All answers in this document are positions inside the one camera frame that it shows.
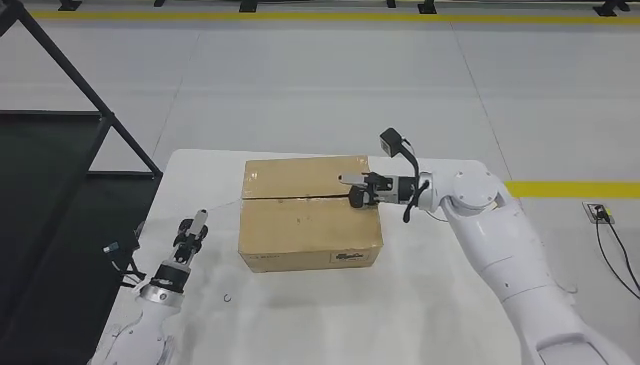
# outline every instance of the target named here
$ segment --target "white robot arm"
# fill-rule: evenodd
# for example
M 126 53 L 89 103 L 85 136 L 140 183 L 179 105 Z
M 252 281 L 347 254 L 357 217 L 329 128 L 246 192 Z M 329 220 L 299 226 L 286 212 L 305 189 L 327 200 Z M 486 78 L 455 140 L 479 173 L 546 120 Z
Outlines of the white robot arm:
M 482 163 L 432 160 L 420 173 L 405 139 L 393 129 L 380 137 L 387 154 L 405 156 L 416 175 L 342 175 L 341 182 L 352 186 L 351 205 L 407 204 L 405 222 L 411 207 L 441 207 L 469 262 L 502 303 L 520 339 L 523 365 L 633 364 L 568 303 L 519 203 Z
M 151 281 L 137 290 L 140 317 L 114 336 L 104 360 L 94 357 L 90 365 L 163 365 L 171 361 L 173 338 L 164 335 L 162 324 L 180 312 L 191 273 L 189 265 L 208 232 L 206 220 L 207 211 L 200 210 L 193 219 L 182 221 L 171 255 L 162 261 Z

